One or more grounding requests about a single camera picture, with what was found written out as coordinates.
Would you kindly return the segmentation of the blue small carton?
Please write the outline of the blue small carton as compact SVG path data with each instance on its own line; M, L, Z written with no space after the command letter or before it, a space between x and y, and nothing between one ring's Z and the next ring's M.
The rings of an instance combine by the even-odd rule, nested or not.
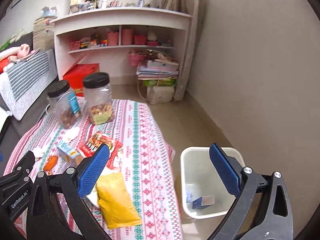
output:
M212 206L215 204L215 198L214 196L201 196L197 198L196 200L193 200L192 203L192 209L205 209L209 206Z

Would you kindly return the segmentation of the yellow snack bag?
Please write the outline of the yellow snack bag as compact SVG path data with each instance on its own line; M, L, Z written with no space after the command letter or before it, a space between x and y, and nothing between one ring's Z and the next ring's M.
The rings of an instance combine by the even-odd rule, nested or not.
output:
M98 204L109 229L142 224L120 172L100 176L96 189Z

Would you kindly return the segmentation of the blue milk carton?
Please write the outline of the blue milk carton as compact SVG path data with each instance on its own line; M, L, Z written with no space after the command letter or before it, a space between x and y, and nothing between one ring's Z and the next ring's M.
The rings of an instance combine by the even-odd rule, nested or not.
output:
M61 157L74 167L77 167L84 159L78 151L64 141L59 142L56 147Z

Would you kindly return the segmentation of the white plastic trash bin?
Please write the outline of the white plastic trash bin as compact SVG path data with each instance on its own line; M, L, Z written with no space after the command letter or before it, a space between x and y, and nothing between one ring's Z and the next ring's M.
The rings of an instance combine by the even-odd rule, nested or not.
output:
M207 219L224 216L235 197L229 194L210 161L208 147L189 147L183 150L181 160L182 207L187 218ZM193 200L201 196L214 196L215 204L205 209L192 209L192 203L185 201L186 191L193 194Z

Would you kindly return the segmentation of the grey sofa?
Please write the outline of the grey sofa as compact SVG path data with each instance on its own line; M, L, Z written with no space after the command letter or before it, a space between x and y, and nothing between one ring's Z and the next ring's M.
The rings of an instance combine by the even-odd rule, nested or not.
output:
M3 153L5 157L8 157L10 155L10 153L13 151L14 147L16 146L18 141L21 139L21 137L40 120L40 117L44 113L44 107L46 105L47 105L47 88L32 104L32 106L28 109L28 111L25 113L23 118L21 120L17 120L13 116L11 111L8 109L8 107L6 106L5 102L1 97L1 108L6 113L11 114L11 116L6 118L5 125L1 131L1 153Z

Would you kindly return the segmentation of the crumpled white paper in bin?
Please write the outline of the crumpled white paper in bin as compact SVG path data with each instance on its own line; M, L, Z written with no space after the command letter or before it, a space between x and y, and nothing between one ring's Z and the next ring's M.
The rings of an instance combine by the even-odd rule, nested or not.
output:
M185 201L187 203L192 203L193 202L193 194L188 190L185 193Z

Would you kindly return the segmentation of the patterned pink tablecloth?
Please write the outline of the patterned pink tablecloth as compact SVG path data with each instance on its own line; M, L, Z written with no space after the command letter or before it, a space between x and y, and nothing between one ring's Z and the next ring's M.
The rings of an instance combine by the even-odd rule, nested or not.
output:
M121 173L126 189L142 224L109 230L103 215L88 198L85 203L112 239L182 239L181 219L171 171L175 151L167 144L147 104L131 100L113 100L114 119L94 126L88 118L83 97L78 97L81 119L75 123L78 135L70 143L73 149L84 144L94 133L118 140L123 145ZM10 173L28 150L42 150L30 172L34 181L52 155L58 156L52 174L62 173L69 165L59 156L56 145L67 130L57 123L53 114L45 116L29 129L16 144L2 175Z

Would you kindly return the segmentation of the striped grey sofa cover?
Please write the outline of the striped grey sofa cover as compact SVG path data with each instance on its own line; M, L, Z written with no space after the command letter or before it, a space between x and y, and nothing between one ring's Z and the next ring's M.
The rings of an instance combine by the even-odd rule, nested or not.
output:
M54 51L38 51L31 59L5 67L1 74L1 97L17 120L56 79Z

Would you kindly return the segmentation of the red cardboard box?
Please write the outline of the red cardboard box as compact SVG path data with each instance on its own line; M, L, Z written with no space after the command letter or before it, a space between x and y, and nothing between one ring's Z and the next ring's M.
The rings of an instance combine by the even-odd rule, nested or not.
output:
M76 93L76 96L84 96L84 85L82 83L83 78L97 72L99 72L98 63L77 64L75 67L70 69L62 79L68 81L70 87Z

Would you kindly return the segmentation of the jar of nuts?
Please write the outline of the jar of nuts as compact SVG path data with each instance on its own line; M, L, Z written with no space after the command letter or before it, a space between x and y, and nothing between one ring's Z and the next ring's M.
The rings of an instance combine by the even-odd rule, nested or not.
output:
M105 72L89 74L83 78L82 83L90 122L94 125L110 122L114 112L109 75Z

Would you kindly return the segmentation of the white sack on floor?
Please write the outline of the white sack on floor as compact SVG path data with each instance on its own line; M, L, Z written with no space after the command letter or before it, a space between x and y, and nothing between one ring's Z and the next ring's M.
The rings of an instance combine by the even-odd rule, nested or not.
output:
M147 101L151 105L159 103L168 103L172 100L175 94L175 89L172 86L160 87L153 86L147 88Z

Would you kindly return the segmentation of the stack of books beside shelf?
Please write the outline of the stack of books beside shelf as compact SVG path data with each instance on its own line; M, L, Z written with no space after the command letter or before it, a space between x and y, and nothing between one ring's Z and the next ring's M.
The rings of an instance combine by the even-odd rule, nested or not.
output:
M55 16L46 16L37 19L33 27L33 50L47 51L54 49L54 22Z

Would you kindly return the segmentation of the pink basket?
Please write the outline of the pink basket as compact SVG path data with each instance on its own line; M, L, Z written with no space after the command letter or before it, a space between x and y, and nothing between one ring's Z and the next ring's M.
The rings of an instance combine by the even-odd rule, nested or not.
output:
M131 67L138 67L141 62L143 62L145 56L139 53L130 53L129 54L129 63Z

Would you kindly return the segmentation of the stack of papers and magazines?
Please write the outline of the stack of papers and magazines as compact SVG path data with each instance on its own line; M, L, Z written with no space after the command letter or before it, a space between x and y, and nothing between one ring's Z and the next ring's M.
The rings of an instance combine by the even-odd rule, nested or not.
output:
M180 63L169 54L146 49L139 52L145 59L136 67L136 75L139 80L152 79L176 79L179 75Z

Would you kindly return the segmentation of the white bookshelf unit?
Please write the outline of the white bookshelf unit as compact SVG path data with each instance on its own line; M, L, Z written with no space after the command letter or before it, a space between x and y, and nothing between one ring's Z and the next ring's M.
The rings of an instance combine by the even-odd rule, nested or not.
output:
M164 9L119 7L96 9L70 14L54 21L54 45L57 74L61 79L78 64L87 51L80 49L79 55L69 49L68 35L73 31L95 27L141 25L162 27L173 32L173 56L179 61L179 76L174 99L181 101L187 87L194 54L198 22L199 0L185 0L193 12L184 14Z

